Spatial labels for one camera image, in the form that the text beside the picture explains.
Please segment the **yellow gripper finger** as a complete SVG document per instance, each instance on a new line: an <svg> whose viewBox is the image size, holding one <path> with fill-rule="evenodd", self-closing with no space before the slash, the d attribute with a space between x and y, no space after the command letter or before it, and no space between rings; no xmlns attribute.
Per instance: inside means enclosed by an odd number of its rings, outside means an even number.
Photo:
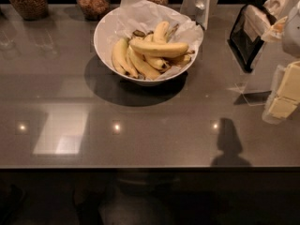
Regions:
<svg viewBox="0 0 300 225"><path fill-rule="evenodd" d="M280 98L300 102L300 61L294 61L283 69L283 77L275 94Z"/></svg>
<svg viewBox="0 0 300 225"><path fill-rule="evenodd" d="M272 92L268 97L262 113L262 120L278 125L285 121L298 107L298 103Z"/></svg>

